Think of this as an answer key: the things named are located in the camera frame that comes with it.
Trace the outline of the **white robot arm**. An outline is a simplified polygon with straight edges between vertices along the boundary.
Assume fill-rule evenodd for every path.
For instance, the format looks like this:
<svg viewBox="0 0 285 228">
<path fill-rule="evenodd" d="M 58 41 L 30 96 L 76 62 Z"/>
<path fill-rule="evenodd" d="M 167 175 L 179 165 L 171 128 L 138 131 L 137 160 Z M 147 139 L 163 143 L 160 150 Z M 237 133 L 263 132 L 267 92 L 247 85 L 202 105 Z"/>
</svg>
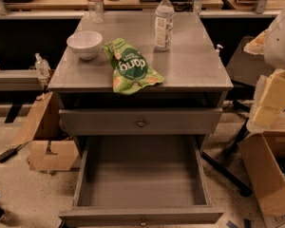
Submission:
<svg viewBox="0 0 285 228">
<path fill-rule="evenodd" d="M 250 124 L 266 129 L 285 110 L 285 8 L 265 32 L 264 61 L 275 72 L 256 84 Z"/>
</svg>

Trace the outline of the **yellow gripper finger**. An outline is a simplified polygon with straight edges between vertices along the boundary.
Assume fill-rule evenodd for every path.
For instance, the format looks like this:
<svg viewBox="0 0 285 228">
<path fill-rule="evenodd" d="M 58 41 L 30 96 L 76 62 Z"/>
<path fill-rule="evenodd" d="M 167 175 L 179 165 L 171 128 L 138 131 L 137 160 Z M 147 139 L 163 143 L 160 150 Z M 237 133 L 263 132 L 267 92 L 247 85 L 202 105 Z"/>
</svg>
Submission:
<svg viewBox="0 0 285 228">
<path fill-rule="evenodd" d="M 266 80 L 259 104 L 270 111 L 285 110 L 285 69 L 276 69 Z"/>
<path fill-rule="evenodd" d="M 279 111 L 267 106 L 254 106 L 251 113 L 251 123 L 261 128 L 269 128 L 279 115 Z"/>
</svg>

